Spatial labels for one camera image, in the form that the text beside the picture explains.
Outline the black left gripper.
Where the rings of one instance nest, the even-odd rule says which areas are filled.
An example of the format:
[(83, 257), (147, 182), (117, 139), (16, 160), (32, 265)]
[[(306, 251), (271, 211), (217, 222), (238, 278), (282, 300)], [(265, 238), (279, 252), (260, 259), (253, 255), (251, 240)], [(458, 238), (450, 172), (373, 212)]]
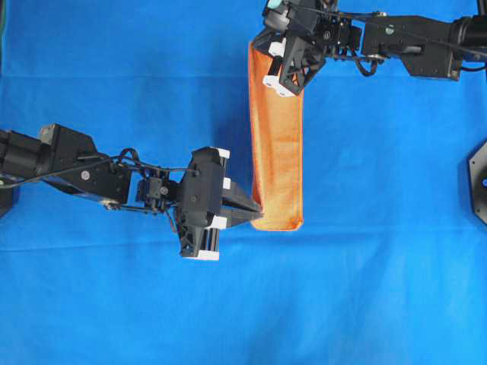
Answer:
[[(263, 217), (262, 207), (242, 187), (225, 178), (230, 151), (206, 147), (192, 152), (177, 189), (175, 218), (180, 255), (218, 261), (219, 232)], [(232, 208), (221, 209), (221, 206)]]

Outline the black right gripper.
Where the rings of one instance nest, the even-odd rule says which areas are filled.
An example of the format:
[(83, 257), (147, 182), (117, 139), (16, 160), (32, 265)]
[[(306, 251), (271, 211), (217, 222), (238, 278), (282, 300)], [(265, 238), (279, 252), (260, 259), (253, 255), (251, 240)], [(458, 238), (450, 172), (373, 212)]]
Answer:
[(326, 1), (285, 1), (290, 23), (278, 32), (264, 28), (254, 39), (257, 52), (273, 57), (263, 84), (281, 97), (300, 94), (324, 65), (321, 51), (315, 49), (314, 35)]

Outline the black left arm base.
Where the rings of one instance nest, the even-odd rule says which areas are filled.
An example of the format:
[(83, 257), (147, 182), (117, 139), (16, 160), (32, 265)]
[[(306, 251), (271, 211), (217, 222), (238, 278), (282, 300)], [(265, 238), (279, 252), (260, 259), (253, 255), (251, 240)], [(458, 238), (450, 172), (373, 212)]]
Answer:
[(18, 202), (19, 188), (5, 189), (6, 185), (10, 185), (13, 182), (13, 180), (7, 179), (6, 177), (1, 178), (0, 218), (3, 218)]

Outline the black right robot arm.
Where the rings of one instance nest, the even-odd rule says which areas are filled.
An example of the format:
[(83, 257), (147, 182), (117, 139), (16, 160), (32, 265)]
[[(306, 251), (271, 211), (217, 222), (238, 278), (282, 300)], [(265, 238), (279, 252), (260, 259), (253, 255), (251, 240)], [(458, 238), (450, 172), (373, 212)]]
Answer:
[(301, 93), (327, 59), (354, 62), (365, 77), (399, 59), (417, 78), (458, 81), (486, 68), (486, 3), (479, 13), (443, 22), (417, 15), (341, 12), (336, 1), (268, 1), (253, 48), (272, 62), (263, 83), (282, 97)]

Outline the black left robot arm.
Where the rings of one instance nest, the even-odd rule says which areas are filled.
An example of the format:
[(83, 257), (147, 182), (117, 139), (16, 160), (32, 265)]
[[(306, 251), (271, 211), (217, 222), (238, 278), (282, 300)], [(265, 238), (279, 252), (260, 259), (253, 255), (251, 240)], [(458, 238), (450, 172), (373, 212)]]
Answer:
[(173, 168), (143, 162), (133, 148), (110, 157), (91, 136), (59, 124), (42, 127), (39, 138), (2, 131), (1, 213), (13, 208), (20, 186), (42, 181), (109, 211), (165, 214), (182, 257), (217, 261), (221, 230), (263, 216), (262, 207), (227, 177), (230, 155), (212, 146), (195, 150), (174, 181)]

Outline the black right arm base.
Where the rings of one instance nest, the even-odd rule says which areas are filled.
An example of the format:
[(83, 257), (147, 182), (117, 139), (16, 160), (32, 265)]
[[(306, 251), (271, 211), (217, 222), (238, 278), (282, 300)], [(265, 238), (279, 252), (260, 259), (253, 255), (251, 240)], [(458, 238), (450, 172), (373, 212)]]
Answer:
[(469, 156), (469, 195), (473, 213), (486, 224), (486, 141)]

